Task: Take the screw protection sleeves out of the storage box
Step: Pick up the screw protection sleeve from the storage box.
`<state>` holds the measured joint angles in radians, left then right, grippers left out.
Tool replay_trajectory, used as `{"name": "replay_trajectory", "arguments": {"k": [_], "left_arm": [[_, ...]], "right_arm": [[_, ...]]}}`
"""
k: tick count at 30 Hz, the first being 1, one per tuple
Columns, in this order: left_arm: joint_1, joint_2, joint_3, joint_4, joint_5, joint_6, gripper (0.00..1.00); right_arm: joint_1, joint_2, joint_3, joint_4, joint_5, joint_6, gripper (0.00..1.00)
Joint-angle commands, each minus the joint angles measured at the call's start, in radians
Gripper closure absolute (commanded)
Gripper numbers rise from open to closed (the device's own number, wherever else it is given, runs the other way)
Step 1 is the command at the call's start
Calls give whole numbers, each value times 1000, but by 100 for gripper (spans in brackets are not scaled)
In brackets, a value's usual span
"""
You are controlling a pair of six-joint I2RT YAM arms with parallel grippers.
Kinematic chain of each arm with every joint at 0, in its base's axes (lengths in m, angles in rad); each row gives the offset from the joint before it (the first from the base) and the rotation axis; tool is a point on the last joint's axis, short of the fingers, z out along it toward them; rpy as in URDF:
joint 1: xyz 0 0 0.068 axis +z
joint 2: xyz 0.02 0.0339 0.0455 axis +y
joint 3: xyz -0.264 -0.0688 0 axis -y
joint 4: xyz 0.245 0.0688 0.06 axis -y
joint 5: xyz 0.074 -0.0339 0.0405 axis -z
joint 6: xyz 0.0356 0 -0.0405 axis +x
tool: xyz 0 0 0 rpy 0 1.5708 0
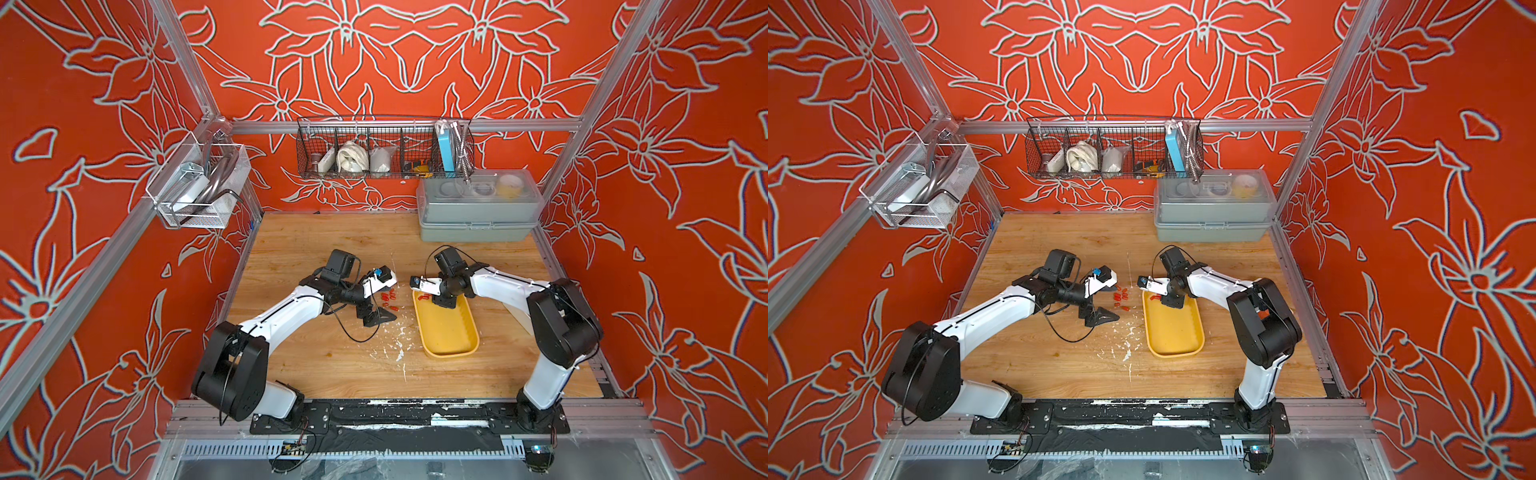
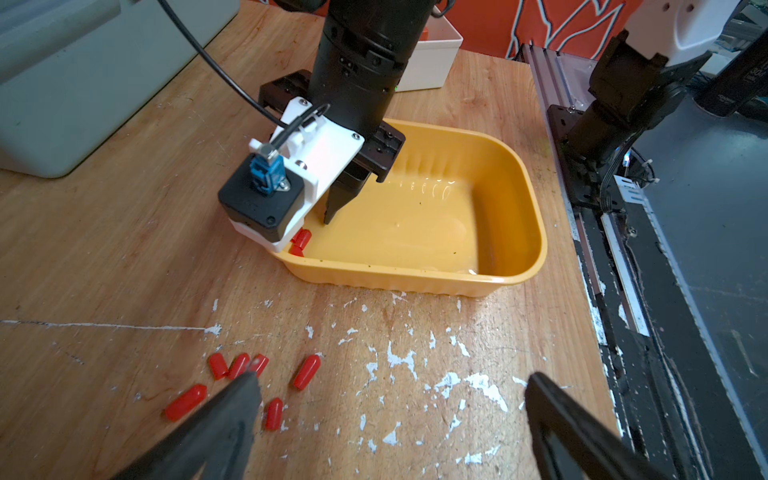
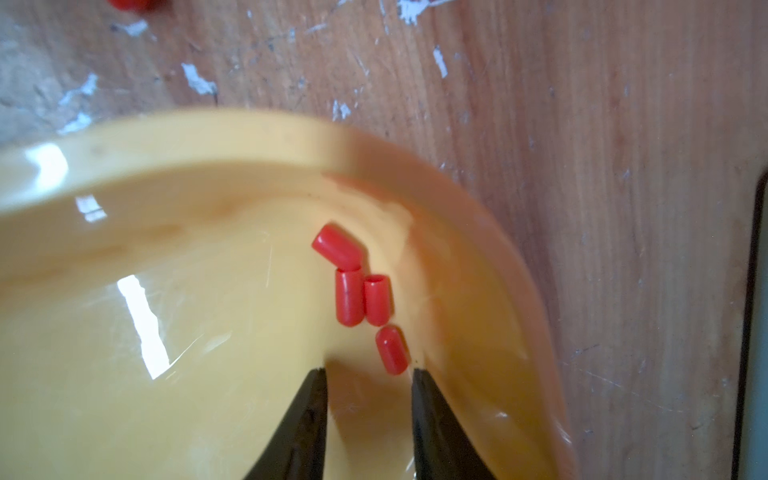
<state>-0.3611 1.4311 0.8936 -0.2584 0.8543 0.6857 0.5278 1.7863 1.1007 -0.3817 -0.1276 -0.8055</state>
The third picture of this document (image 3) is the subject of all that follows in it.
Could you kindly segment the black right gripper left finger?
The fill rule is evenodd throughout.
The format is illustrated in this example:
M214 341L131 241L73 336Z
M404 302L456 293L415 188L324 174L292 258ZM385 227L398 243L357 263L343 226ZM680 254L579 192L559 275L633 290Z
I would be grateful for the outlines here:
M322 479L328 426L324 368L311 370L244 479Z

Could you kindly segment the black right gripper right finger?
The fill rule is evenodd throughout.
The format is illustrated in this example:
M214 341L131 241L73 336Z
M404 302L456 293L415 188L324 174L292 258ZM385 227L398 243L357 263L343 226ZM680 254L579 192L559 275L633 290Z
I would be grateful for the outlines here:
M495 478L427 370L414 370L411 396L417 479Z

